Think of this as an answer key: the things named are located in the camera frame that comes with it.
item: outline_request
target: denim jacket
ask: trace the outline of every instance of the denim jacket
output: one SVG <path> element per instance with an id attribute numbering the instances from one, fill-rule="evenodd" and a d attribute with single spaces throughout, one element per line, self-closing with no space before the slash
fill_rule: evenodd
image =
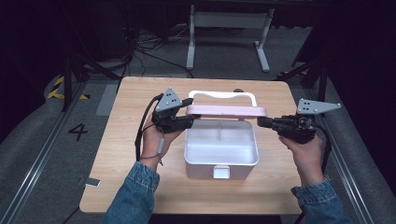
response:
<path id="1" fill-rule="evenodd" d="M 149 223 L 154 208 L 154 192 L 160 176 L 140 162 L 125 178 L 102 223 Z M 352 223 L 328 180 L 291 192 L 305 212 L 305 223 Z"/>

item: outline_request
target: metal bracket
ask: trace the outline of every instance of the metal bracket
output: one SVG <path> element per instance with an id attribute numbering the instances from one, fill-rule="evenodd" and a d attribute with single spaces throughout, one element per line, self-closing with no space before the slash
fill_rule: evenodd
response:
<path id="1" fill-rule="evenodd" d="M 166 92 L 163 94 L 163 98 L 161 99 L 161 101 L 155 107 L 155 111 L 161 112 L 181 105 L 182 105 L 181 100 L 178 98 L 178 96 L 175 94 L 172 88 L 169 87 L 166 90 Z"/>
<path id="2" fill-rule="evenodd" d="M 317 115 L 339 108 L 341 108 L 341 104 L 330 104 L 319 101 L 301 99 L 297 106 L 297 114 Z"/>

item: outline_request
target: yellow tape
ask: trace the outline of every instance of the yellow tape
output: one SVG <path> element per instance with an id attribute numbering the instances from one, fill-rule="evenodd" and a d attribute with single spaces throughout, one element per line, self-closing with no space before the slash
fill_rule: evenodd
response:
<path id="1" fill-rule="evenodd" d="M 53 85 L 52 90 L 49 92 L 47 98 L 64 99 L 64 94 L 56 93 L 63 82 L 64 82 L 64 75 L 60 75 L 56 80 L 55 84 Z M 79 97 L 80 100 L 89 100 L 90 98 L 91 96 L 89 94 L 82 94 Z"/>

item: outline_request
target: wooden table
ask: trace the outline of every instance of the wooden table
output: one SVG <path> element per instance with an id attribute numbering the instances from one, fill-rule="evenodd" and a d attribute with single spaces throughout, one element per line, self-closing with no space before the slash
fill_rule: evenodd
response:
<path id="1" fill-rule="evenodd" d="M 199 78 L 126 77 L 113 105 L 102 142 L 91 171 L 100 179 L 98 188 L 87 187 L 80 202 L 86 213 L 104 213 L 135 160 L 134 140 L 150 100 L 172 87 L 180 99 L 193 90 L 233 91 L 242 89 L 256 96 L 268 117 L 293 115 L 296 105 L 284 82 Z M 251 105 L 248 98 L 232 100 L 196 98 L 195 104 Z M 185 108 L 178 115 L 185 114 Z M 176 139 L 159 165 L 160 186 L 155 192 L 157 214 L 299 214 L 290 189 L 300 184 L 291 152 L 277 139 L 276 132 L 253 124 L 260 161 L 245 180 L 191 179 L 186 176 L 185 134 Z"/>

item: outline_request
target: person's hand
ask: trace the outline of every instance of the person's hand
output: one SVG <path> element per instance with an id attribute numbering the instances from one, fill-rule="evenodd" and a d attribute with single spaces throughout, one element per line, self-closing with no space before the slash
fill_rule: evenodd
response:
<path id="1" fill-rule="evenodd" d="M 171 143 L 182 133 L 182 131 L 166 133 L 163 136 L 163 133 L 158 130 L 151 121 L 151 115 L 148 116 L 143 130 L 145 131 L 143 132 L 143 151 L 140 162 L 156 171 L 158 162 L 168 152 Z M 163 151 L 159 156 L 156 156 L 162 138 L 165 140 L 163 143 Z"/>
<path id="2" fill-rule="evenodd" d="M 320 167 L 323 141 L 317 135 L 306 144 L 299 144 L 283 136 L 279 136 L 279 140 L 293 153 L 302 186 L 323 181 L 324 177 Z"/>

